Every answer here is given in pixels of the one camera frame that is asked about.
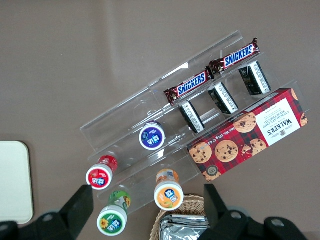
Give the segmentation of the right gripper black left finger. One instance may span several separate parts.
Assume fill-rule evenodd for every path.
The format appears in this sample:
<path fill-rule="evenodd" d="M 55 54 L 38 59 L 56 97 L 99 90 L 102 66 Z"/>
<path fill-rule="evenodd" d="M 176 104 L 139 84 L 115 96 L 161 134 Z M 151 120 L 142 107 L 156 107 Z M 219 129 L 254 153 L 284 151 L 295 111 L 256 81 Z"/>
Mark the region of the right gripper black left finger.
<path fill-rule="evenodd" d="M 94 210 L 93 190 L 83 185 L 58 212 L 35 222 L 36 240 L 76 240 Z"/>

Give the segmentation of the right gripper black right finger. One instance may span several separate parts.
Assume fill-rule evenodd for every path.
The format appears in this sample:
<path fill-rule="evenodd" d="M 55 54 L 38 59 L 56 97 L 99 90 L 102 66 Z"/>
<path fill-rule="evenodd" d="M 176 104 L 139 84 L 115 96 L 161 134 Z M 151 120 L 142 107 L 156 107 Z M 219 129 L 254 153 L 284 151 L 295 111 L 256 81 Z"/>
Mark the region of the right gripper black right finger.
<path fill-rule="evenodd" d="M 204 186 L 204 211 L 209 229 L 202 233 L 203 240 L 259 240 L 261 228 L 250 217 L 238 210 L 228 210 L 216 187 Z"/>

